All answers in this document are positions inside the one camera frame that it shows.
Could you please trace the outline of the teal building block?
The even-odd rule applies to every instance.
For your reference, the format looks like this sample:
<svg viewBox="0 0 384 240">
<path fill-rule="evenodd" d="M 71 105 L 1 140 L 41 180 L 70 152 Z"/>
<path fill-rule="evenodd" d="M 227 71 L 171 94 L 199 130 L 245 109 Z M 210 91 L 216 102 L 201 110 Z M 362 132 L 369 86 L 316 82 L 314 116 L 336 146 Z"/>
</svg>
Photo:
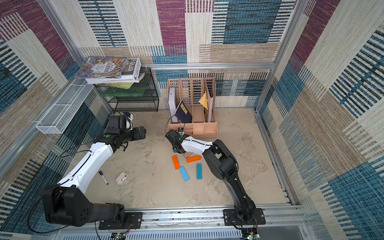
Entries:
<svg viewBox="0 0 384 240">
<path fill-rule="evenodd" d="M 197 179 L 201 180 L 203 178 L 202 164 L 197 164 L 196 167 L 197 167 Z"/>
</svg>

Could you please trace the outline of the orange block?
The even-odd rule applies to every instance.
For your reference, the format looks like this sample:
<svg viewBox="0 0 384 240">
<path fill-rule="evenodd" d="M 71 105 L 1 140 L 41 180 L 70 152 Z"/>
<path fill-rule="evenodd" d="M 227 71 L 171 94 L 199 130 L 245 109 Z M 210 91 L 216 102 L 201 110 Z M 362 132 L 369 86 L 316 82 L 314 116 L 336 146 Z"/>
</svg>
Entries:
<svg viewBox="0 0 384 240">
<path fill-rule="evenodd" d="M 178 157 L 176 155 L 172 156 L 172 161 L 173 161 L 175 169 L 178 170 L 181 167 L 179 160 L 178 160 Z"/>
<path fill-rule="evenodd" d="M 202 157 L 200 155 L 191 156 L 187 158 L 187 163 L 192 163 L 201 160 Z"/>
</svg>

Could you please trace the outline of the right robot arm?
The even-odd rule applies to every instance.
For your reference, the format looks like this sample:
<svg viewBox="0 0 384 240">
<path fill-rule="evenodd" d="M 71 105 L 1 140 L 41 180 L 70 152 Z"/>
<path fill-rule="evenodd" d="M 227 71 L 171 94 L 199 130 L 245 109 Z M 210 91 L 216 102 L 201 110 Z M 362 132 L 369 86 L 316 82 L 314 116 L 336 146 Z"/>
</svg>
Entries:
<svg viewBox="0 0 384 240">
<path fill-rule="evenodd" d="M 203 156 L 212 174 L 224 181 L 234 201 L 235 217 L 232 219 L 234 225 L 266 223 L 262 209 L 256 207 L 241 183 L 236 158 L 221 140 L 206 142 L 187 134 L 180 135 L 175 130 L 170 130 L 165 137 L 172 144 L 175 153 Z"/>
</svg>

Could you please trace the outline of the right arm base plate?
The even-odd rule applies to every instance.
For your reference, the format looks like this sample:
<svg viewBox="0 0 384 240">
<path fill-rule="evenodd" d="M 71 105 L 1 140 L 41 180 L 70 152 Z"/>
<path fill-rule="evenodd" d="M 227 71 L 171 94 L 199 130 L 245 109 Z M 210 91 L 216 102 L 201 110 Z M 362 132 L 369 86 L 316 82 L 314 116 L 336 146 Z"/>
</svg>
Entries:
<svg viewBox="0 0 384 240">
<path fill-rule="evenodd" d="M 237 209 L 224 209 L 223 216 L 226 226 L 265 225 L 266 219 L 261 208 L 251 210 L 251 214 L 244 214 Z"/>
</svg>

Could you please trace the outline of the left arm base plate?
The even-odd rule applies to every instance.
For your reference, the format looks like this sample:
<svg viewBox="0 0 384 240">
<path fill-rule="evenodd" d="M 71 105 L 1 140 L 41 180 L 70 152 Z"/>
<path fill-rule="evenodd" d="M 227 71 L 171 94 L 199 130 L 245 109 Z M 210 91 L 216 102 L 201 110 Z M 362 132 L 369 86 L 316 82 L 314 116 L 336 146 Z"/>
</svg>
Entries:
<svg viewBox="0 0 384 240">
<path fill-rule="evenodd" d="M 117 220 L 101 221 L 98 230 L 136 230 L 141 227 L 143 212 L 125 212 L 123 217 Z"/>
</svg>

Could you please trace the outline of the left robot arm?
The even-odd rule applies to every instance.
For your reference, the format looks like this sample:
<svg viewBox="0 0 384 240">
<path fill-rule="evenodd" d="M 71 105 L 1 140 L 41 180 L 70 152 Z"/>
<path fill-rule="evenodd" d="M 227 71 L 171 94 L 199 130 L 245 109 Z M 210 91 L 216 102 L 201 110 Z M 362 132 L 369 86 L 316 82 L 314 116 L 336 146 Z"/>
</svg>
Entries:
<svg viewBox="0 0 384 240">
<path fill-rule="evenodd" d="M 47 186 L 31 207 L 27 226 L 39 204 L 43 205 L 46 222 L 62 229 L 81 227 L 86 223 L 108 222 L 123 228 L 127 224 L 122 204 L 91 203 L 85 196 L 91 180 L 117 149 L 127 149 L 129 142 L 143 140 L 146 129 L 133 126 L 133 115 L 124 112 L 110 116 L 105 131 L 91 141 L 89 150 L 80 162 L 56 185 Z"/>
</svg>

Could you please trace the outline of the light blue building block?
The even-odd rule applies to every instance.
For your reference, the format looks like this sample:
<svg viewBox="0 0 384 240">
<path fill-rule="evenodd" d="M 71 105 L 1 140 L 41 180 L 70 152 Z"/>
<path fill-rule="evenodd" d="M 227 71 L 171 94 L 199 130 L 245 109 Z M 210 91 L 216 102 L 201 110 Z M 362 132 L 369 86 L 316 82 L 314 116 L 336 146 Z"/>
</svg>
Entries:
<svg viewBox="0 0 384 240">
<path fill-rule="evenodd" d="M 186 169 L 184 167 L 180 167 L 179 171 L 180 171 L 180 173 L 181 173 L 181 175 L 182 175 L 182 177 L 183 177 L 185 182 L 190 179 L 189 175 L 188 175 L 188 173 L 187 173 L 187 171 L 186 171 Z"/>
</svg>

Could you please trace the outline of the natural wood building block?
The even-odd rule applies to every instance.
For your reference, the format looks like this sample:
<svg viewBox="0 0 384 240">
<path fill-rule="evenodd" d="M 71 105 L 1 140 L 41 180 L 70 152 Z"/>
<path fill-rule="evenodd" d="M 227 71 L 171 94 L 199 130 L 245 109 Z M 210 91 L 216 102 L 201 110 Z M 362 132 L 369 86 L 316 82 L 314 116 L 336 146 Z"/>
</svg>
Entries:
<svg viewBox="0 0 384 240">
<path fill-rule="evenodd" d="M 187 152 L 187 153 L 183 154 L 184 158 L 186 158 L 186 159 L 191 157 L 192 155 L 193 155 L 193 153 L 191 153 L 191 152 Z"/>
</svg>

